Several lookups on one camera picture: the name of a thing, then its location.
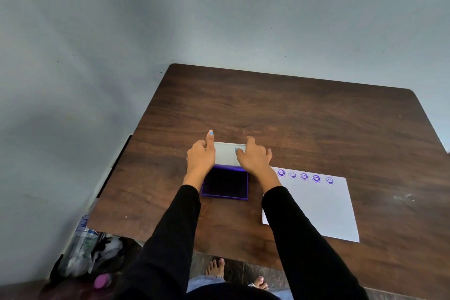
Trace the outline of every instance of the wood grain surface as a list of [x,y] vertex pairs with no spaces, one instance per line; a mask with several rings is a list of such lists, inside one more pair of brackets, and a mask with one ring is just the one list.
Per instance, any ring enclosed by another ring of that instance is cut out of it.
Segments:
[[[408,89],[172,64],[89,227],[148,239],[210,128],[255,136],[273,166],[347,179],[360,243],[327,240],[363,286],[450,299],[450,159]],[[248,201],[201,197],[195,250],[282,269],[261,199],[254,178]]]

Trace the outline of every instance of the bare foot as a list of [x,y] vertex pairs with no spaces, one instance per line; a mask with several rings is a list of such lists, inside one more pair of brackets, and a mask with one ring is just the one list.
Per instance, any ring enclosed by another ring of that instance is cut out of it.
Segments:
[[212,260],[209,263],[208,268],[205,270],[206,275],[215,276],[215,277],[220,276],[221,278],[223,278],[224,277],[224,267],[225,267],[224,259],[219,260],[218,267],[217,267],[216,260]]
[[256,288],[262,289],[263,291],[267,291],[269,289],[269,286],[267,286],[267,283],[264,282],[264,278],[262,276],[258,276],[253,284]]

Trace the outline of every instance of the pink round object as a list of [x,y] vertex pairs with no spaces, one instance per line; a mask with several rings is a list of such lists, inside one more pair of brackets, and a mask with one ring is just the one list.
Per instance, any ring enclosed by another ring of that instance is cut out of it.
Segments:
[[109,274],[98,275],[94,281],[94,288],[104,288],[111,284],[111,276]]

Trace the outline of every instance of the forearm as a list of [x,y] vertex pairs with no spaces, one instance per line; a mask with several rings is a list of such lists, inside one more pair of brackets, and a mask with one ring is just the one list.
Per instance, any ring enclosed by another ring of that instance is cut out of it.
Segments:
[[183,185],[147,240],[137,260],[121,275],[115,294],[138,289],[150,299],[186,293],[200,214],[198,191]]
[[275,187],[262,200],[295,299],[348,295],[366,299],[358,280],[310,223],[289,191]]

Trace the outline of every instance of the wall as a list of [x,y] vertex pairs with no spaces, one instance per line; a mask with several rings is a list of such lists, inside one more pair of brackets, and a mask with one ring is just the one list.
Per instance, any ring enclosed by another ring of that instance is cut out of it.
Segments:
[[172,62],[411,88],[450,150],[450,0],[0,0],[0,284],[45,277]]

